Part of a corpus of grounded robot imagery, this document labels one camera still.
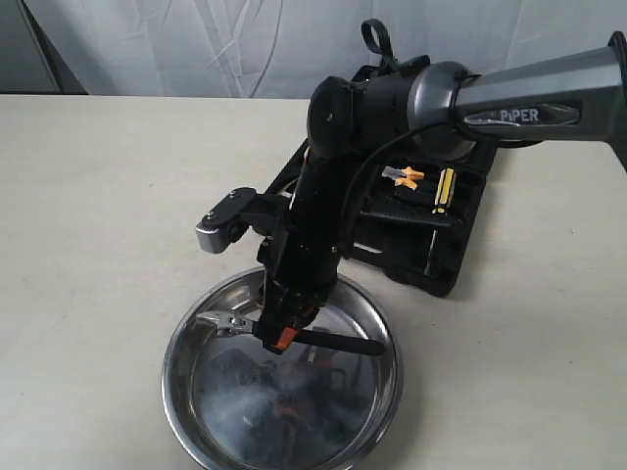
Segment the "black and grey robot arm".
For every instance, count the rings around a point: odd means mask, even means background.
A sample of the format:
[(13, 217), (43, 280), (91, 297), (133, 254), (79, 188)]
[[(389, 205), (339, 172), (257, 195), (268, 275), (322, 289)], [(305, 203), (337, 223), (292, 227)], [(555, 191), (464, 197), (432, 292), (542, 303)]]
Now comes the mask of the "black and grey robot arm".
[(451, 164), (481, 143), (591, 141), (626, 157), (622, 32), (599, 49), (489, 74), (426, 57), (400, 64), (379, 23), (364, 23), (362, 34), (380, 70), (361, 81), (330, 76), (315, 89), (295, 191), (259, 251), (265, 284), (254, 333), (274, 353), (291, 346), (329, 297), (364, 199), (400, 149)]

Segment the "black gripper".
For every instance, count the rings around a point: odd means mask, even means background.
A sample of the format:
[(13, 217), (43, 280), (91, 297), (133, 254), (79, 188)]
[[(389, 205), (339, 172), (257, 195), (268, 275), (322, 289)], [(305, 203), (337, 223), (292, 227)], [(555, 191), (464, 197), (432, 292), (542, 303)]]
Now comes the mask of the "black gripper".
[(267, 220), (254, 227), (271, 237), (258, 252), (265, 267), (259, 338), (270, 351), (284, 353), (291, 346), (337, 282), (342, 199), (341, 193), (255, 197)]

